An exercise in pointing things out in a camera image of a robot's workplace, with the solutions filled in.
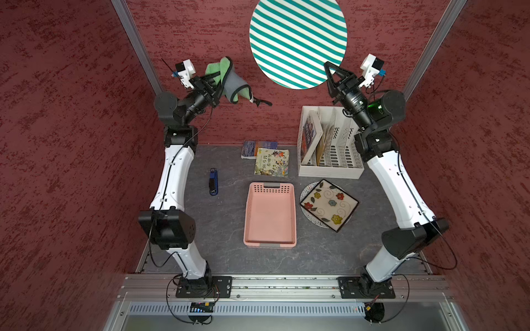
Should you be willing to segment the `green microfibre cloth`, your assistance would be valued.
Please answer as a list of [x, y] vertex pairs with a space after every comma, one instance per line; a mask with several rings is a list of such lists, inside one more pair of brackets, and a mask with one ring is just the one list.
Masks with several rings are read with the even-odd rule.
[[237, 104], [243, 98], [256, 106], [273, 105], [254, 95], [250, 85], [236, 73], [234, 62], [230, 57], [223, 57], [217, 63], [208, 64], [205, 74], [213, 78], [214, 86], [219, 90], [218, 95], [226, 97], [231, 104]]

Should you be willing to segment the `green white striped plate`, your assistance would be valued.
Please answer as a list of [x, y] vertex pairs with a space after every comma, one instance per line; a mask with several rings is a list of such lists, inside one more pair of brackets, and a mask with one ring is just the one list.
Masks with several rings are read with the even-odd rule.
[[259, 1], [249, 42], [255, 62], [270, 80], [306, 90], [326, 81], [326, 62], [342, 63], [346, 19], [336, 1]]

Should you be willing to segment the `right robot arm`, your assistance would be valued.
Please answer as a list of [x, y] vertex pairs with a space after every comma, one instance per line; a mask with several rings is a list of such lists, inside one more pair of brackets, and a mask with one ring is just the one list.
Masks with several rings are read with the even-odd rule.
[[359, 128], [354, 136], [358, 154], [378, 178], [396, 215], [397, 226], [382, 233], [382, 248], [360, 276], [344, 287], [356, 298], [378, 299], [389, 290], [393, 273], [440, 238], [449, 224], [423, 201], [390, 131], [405, 118], [404, 95], [385, 90], [380, 98], [370, 102], [362, 92], [363, 78], [331, 62], [324, 63], [324, 72], [330, 97], [342, 105], [344, 115]]

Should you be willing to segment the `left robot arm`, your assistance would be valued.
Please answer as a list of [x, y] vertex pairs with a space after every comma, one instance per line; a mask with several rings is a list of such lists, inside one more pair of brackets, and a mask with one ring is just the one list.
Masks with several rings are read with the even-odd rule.
[[186, 181], [200, 133], [191, 121], [218, 105], [222, 85], [213, 74], [193, 77], [190, 85], [184, 99], [162, 92], [154, 100], [164, 124], [164, 167], [155, 197], [149, 209], [140, 212], [138, 222], [148, 237], [148, 249], [158, 246], [181, 268], [178, 292], [199, 297], [213, 295], [214, 289], [211, 269], [195, 244], [195, 220], [184, 208]]

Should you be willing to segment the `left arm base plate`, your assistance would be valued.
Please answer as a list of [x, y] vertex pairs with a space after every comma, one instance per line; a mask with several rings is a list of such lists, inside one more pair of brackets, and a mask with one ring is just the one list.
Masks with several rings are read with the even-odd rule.
[[227, 299], [231, 296], [233, 277], [205, 276], [201, 279], [181, 279], [175, 297], [179, 299]]

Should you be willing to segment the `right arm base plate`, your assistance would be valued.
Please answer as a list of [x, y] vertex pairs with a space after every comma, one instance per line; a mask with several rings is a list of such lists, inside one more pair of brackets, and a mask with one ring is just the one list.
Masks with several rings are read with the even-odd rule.
[[396, 294], [390, 280], [372, 281], [369, 277], [338, 277], [342, 299], [395, 299]]

